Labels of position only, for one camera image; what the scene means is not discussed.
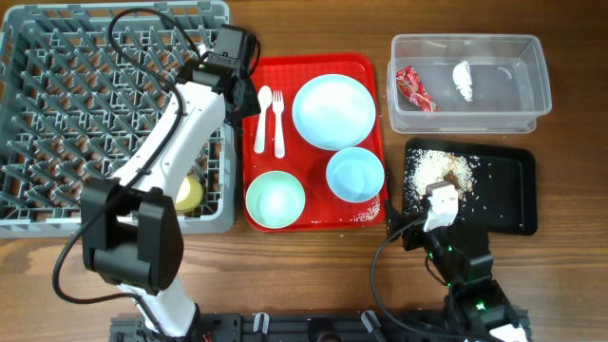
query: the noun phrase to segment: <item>clear plastic bin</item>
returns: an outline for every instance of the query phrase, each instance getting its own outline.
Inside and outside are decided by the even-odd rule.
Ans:
[[[452,80],[467,61],[473,101]],[[397,89],[395,73],[413,66],[439,106],[427,113]],[[401,34],[392,40],[388,75],[390,124],[397,133],[529,133],[551,111],[541,42],[530,35]]]

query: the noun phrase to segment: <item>white fork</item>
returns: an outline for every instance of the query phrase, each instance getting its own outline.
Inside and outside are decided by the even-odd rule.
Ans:
[[[281,114],[285,110],[285,104],[283,103],[283,92],[275,91],[273,94],[273,111],[275,113],[276,124],[275,124],[275,157],[285,157],[285,139],[283,138],[283,122],[281,121]]]

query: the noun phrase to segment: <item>wooden table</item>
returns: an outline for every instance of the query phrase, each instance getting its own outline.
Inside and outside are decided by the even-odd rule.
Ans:
[[[24,0],[8,0],[0,12]],[[41,3],[28,0],[28,3]],[[527,148],[537,159],[539,219],[532,237],[492,234],[494,276],[512,303],[529,310],[538,341],[608,338],[608,20],[606,3],[585,1],[238,1],[236,24],[254,29],[265,56],[358,51],[372,61],[385,153],[402,181],[404,145],[390,129],[386,67],[399,33],[522,33],[541,39],[553,111],[521,136],[444,136]],[[401,203],[399,189],[393,203]],[[264,235],[242,214],[224,235],[187,236],[180,277],[206,313],[350,312],[376,308],[371,257],[383,226]],[[106,341],[109,319],[136,312],[127,300],[67,304],[50,273],[65,239],[0,240],[0,340]],[[396,244],[377,282],[393,309],[440,308],[446,289],[424,255]],[[115,288],[85,270],[79,248],[62,272],[64,289],[91,297]]]

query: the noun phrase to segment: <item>white plate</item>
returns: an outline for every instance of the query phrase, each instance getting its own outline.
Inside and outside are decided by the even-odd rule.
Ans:
[[[364,141],[376,120],[368,90],[344,75],[323,75],[310,80],[295,95],[295,129],[311,145],[330,151]]]

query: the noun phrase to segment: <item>candy wrapper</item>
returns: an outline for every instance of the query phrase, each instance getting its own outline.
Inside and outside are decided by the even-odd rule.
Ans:
[[[427,112],[438,111],[439,107],[428,95],[425,86],[412,66],[397,71],[397,88],[410,102]]]

